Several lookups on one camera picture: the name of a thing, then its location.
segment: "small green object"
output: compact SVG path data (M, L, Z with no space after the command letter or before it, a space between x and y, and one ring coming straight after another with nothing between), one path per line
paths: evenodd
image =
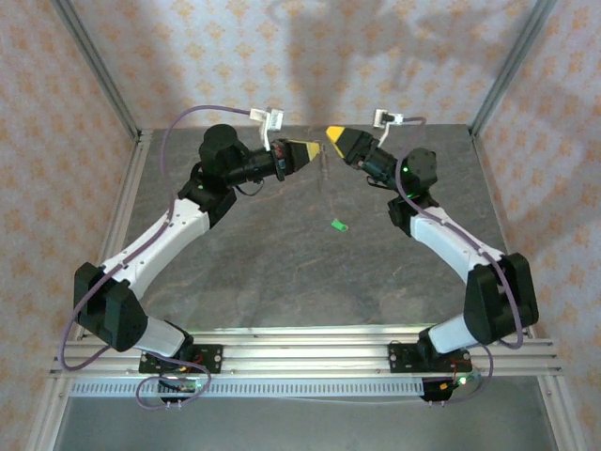
M348 225L341 223L337 219L334 219L331 222L331 226L334 227L336 230L340 230L341 232L346 232L348 230Z

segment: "black bracket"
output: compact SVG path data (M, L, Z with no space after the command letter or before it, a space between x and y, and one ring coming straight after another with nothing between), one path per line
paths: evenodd
M190 354L191 362L204 366L210 374L220 374L223 364L223 345L200 345L194 344ZM182 369L181 365L174 365L157 359L145 352L140 358L138 368L140 374L170 374L186 376L187 374L202 373L193 366Z
M417 343L389 344L388 362L393 374L471 372L470 353L466 350L455 350L440 355L436 360L427 361L420 353Z

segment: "gray marble surface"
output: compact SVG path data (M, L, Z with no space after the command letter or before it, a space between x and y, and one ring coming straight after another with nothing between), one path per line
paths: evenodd
M259 147L257 128L238 130L249 148ZM393 130L384 147L398 152L411 130ZM177 188L198 161L203 132L176 130L170 136L167 161ZM279 135L327 142L323 128L284 127ZM166 209L158 168L161 137L154 132L127 243ZM502 249L467 127L427 126L419 145L437 152L434 198L467 230ZM313 161L282 183L268 179L255 197L239 195L221 222L151 284L143 299L148 314L195 331L416 324L460 312L465 287L432 251L391 224L386 203L393 194L368 186L365 174L346 166L329 144L326 153L325 181ZM331 227L334 216L348 225L347 232Z

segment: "white cable clip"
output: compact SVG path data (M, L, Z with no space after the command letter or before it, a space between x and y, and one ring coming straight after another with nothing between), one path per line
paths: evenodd
M403 123L403 115L396 113L389 113L387 110L377 108L374 112L374 123L375 129L384 129L384 133L380 136L378 147L381 148L384 141L388 137L388 132L391 125L401 125Z
M284 122L284 110L277 110L270 107L268 107L267 110L258 110L256 108L252 108L249 118L251 120L261 122L261 125L259 126L261 142L263 143L265 150L269 152L270 140L267 136L267 133L278 132L282 129L282 122Z

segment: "wallpaper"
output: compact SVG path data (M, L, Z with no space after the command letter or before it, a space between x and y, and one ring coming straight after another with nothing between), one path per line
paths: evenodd
M0 449L25 448L131 141L47 0L0 8Z
M469 123L533 0L75 0L142 128L199 103L285 123L371 123L376 107ZM198 114L181 126L227 117Z
M506 237L532 265L591 449L601 443L601 4L555 7L483 136Z

